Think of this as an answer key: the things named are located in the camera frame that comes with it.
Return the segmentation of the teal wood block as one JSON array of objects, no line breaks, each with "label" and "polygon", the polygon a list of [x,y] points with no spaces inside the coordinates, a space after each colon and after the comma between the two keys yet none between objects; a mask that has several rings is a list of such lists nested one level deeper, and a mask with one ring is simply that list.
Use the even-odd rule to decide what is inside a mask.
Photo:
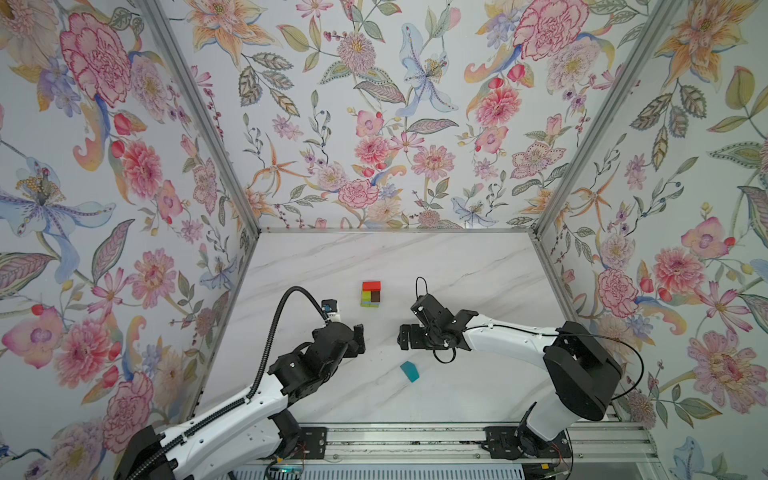
[{"label": "teal wood block", "polygon": [[409,382],[414,383],[420,378],[419,371],[415,364],[410,361],[406,361],[400,365],[400,369],[406,376]]}]

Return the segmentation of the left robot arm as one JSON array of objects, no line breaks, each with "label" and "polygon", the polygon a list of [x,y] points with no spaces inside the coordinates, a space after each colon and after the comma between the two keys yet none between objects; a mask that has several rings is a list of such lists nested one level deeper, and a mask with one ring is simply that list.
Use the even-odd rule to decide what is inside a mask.
[{"label": "left robot arm", "polygon": [[133,435],[116,479],[214,479],[252,458],[285,457],[302,430],[289,408],[314,394],[342,360],[365,353],[364,326],[330,321],[281,355],[254,393],[248,388],[202,418]]}]

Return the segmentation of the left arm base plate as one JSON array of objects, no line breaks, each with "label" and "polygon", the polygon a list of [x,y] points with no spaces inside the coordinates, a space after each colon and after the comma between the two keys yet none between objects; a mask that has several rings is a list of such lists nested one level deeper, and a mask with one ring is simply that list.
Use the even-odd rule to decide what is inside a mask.
[{"label": "left arm base plate", "polygon": [[327,427],[296,427],[279,433],[274,455],[281,459],[323,460],[328,444]]}]

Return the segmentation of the red wood block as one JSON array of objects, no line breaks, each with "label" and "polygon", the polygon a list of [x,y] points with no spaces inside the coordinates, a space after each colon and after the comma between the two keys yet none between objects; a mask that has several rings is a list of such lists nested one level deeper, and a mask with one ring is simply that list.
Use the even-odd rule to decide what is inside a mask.
[{"label": "red wood block", "polygon": [[362,290],[368,291],[368,292],[374,292],[374,291],[380,291],[381,290],[381,282],[380,281],[366,281],[362,284]]}]

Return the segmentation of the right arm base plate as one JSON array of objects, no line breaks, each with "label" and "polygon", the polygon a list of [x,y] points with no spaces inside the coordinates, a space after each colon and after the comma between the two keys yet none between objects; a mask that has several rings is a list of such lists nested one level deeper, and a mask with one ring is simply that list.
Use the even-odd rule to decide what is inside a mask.
[{"label": "right arm base plate", "polygon": [[571,442],[564,431],[545,441],[517,426],[489,426],[484,429],[484,449],[492,459],[565,459],[571,458]]}]

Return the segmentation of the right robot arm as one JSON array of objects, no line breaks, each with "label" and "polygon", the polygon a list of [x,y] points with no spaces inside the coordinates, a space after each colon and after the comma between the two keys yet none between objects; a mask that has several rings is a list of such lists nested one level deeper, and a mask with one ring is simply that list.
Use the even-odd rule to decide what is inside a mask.
[{"label": "right robot arm", "polygon": [[551,442],[578,420],[601,421],[622,377],[614,357],[577,322],[525,327],[474,310],[452,313],[431,294],[419,296],[411,312],[418,322],[401,325],[397,336],[405,351],[493,353],[549,375],[553,393],[526,411],[513,434],[519,447]]}]

